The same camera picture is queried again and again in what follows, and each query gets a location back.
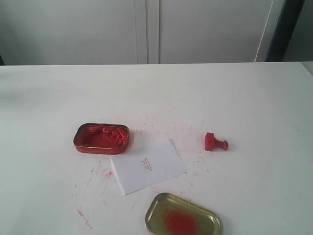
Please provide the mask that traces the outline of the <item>dark vertical post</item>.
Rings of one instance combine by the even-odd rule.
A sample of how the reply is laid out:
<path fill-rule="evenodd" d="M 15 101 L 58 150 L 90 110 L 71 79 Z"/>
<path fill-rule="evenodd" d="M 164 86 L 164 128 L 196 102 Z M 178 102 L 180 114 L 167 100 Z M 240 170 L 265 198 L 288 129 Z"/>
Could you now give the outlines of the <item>dark vertical post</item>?
<path fill-rule="evenodd" d="M 265 62 L 282 62 L 305 0 L 285 0 Z"/>

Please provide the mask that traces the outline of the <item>white paper sheet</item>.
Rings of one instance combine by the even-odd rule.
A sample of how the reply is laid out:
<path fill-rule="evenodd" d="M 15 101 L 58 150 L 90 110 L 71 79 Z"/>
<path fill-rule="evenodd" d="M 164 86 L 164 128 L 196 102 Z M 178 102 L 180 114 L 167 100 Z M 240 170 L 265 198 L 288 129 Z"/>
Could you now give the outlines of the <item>white paper sheet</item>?
<path fill-rule="evenodd" d="M 160 139 L 110 157 L 110 161 L 122 195 L 187 172 L 183 160 L 169 139 Z"/>

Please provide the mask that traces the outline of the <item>gold tin lid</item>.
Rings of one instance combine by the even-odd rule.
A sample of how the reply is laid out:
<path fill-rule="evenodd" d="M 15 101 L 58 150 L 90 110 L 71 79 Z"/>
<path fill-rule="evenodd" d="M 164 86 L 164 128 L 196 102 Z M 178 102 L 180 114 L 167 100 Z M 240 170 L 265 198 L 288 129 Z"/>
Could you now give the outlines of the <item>gold tin lid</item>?
<path fill-rule="evenodd" d="M 153 235 L 220 235 L 222 223 L 212 211 L 164 192 L 158 194 L 145 215 Z"/>

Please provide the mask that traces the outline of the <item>white cabinet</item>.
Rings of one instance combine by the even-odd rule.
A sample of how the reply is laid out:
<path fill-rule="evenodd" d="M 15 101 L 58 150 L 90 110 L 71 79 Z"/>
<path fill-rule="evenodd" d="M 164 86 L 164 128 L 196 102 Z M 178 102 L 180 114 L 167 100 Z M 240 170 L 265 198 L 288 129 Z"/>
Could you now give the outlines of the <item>white cabinet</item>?
<path fill-rule="evenodd" d="M 6 65 L 263 62 L 282 0 L 3 0 Z"/>

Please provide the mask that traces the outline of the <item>red stamp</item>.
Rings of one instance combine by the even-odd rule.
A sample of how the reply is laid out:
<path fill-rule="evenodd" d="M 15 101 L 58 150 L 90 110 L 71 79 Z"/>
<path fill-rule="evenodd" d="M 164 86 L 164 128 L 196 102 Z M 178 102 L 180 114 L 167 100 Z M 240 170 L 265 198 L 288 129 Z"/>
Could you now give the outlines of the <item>red stamp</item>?
<path fill-rule="evenodd" d="M 227 141 L 220 141 L 215 138 L 213 133 L 207 132 L 204 139 L 204 148 L 206 151 L 213 151 L 216 148 L 221 148 L 223 150 L 228 149 Z"/>

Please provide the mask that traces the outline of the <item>red ink paste tin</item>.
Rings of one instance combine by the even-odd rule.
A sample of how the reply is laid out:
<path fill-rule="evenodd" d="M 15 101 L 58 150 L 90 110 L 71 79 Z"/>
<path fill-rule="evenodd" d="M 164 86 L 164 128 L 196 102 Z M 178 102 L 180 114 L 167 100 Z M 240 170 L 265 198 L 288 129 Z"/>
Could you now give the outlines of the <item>red ink paste tin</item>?
<path fill-rule="evenodd" d="M 73 139 L 77 151 L 90 154 L 118 155 L 128 147 L 130 130 L 121 124 L 85 123 Z"/>

